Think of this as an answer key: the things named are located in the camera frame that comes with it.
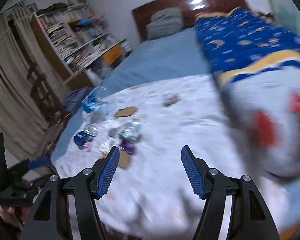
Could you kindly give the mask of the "person left hand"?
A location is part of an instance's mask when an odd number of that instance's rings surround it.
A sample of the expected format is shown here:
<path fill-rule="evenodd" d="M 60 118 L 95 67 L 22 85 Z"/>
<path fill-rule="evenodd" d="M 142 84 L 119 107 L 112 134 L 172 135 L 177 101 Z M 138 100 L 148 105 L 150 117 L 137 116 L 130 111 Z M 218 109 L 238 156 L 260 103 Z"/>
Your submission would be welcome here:
<path fill-rule="evenodd" d="M 20 215 L 15 215 L 16 210 L 12 206 L 5 206 L 5 205 L 0 205 L 0 217 L 1 219 L 8 223 L 11 224 L 15 227 L 24 225 L 27 218 L 29 217 L 31 211 L 30 206 L 22 206 L 21 207 L 21 214 Z"/>

